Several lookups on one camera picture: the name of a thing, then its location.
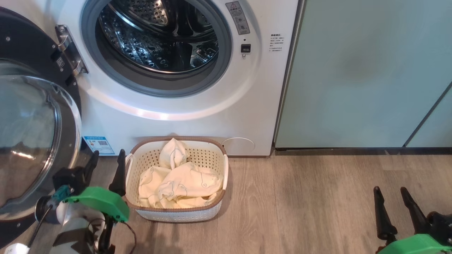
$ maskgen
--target door hinge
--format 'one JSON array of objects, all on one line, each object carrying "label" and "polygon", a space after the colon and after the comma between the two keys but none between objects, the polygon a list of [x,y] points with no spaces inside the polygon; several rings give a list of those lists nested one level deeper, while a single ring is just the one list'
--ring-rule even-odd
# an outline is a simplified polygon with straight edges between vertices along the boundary
[{"label": "door hinge", "polygon": [[80,73],[88,73],[69,28],[66,25],[56,25],[55,31],[60,42],[58,49],[67,57],[74,76]]}]

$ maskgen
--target laminate flooring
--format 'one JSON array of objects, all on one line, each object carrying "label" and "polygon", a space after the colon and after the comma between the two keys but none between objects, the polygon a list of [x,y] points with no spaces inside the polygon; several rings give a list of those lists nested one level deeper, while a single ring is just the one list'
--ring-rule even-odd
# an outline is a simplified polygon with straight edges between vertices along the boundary
[{"label": "laminate flooring", "polygon": [[[81,156],[79,164],[87,159]],[[107,187],[116,167],[116,158],[101,158],[92,185]],[[413,234],[413,227],[400,187],[408,188],[425,214],[450,214],[451,169],[452,155],[230,159],[227,192],[214,219],[156,223],[132,211],[129,224],[138,236],[135,253],[373,254],[383,244],[376,236],[373,187],[380,186],[397,237],[405,238]],[[35,226],[15,242],[26,243]],[[47,253],[59,229],[44,225],[30,253]],[[128,254],[133,235],[118,225],[111,242],[116,253]]]}]

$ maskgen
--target cream cloth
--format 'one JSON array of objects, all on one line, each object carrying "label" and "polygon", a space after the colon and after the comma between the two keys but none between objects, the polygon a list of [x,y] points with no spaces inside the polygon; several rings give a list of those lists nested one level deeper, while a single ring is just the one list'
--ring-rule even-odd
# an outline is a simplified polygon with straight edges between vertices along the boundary
[{"label": "cream cloth", "polygon": [[160,152],[160,167],[174,169],[187,162],[187,151],[184,144],[175,138],[171,139]]},{"label": "cream cloth", "polygon": [[212,170],[193,162],[173,170],[151,167],[141,174],[138,187],[140,203],[153,208],[192,208],[212,203],[222,187]]},{"label": "cream cloth", "polygon": [[150,167],[140,176],[138,185],[138,198],[145,207],[162,208],[156,189],[163,182],[163,179],[171,172],[170,169],[161,167]]},{"label": "cream cloth", "polygon": [[187,162],[173,169],[157,191],[164,208],[199,207],[215,199],[214,194],[220,190],[221,184],[218,175],[210,169]]}]

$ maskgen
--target light blue cabinet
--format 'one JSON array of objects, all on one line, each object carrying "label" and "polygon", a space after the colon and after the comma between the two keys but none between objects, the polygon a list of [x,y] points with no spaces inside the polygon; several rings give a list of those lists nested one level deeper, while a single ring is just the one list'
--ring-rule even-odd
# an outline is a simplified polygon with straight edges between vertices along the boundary
[{"label": "light blue cabinet", "polygon": [[452,92],[450,90],[407,147],[452,147]]},{"label": "light blue cabinet", "polygon": [[452,81],[452,1],[307,0],[290,73],[277,148],[401,147]]}]

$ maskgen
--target laundry basket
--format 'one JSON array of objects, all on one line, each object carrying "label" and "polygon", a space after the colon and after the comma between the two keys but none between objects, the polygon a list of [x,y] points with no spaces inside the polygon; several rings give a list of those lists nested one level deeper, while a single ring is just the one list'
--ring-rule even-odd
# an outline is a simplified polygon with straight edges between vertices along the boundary
[{"label": "laundry basket", "polygon": [[187,161],[199,167],[210,168],[218,173],[223,188],[216,199],[207,206],[196,208],[160,209],[142,207],[138,198],[140,175],[152,166],[159,166],[162,148],[173,137],[157,137],[136,145],[126,158],[126,200],[145,219],[165,222],[196,222],[212,219],[220,210],[228,180],[228,158],[225,149],[216,141],[203,137],[174,137],[185,144]]}]

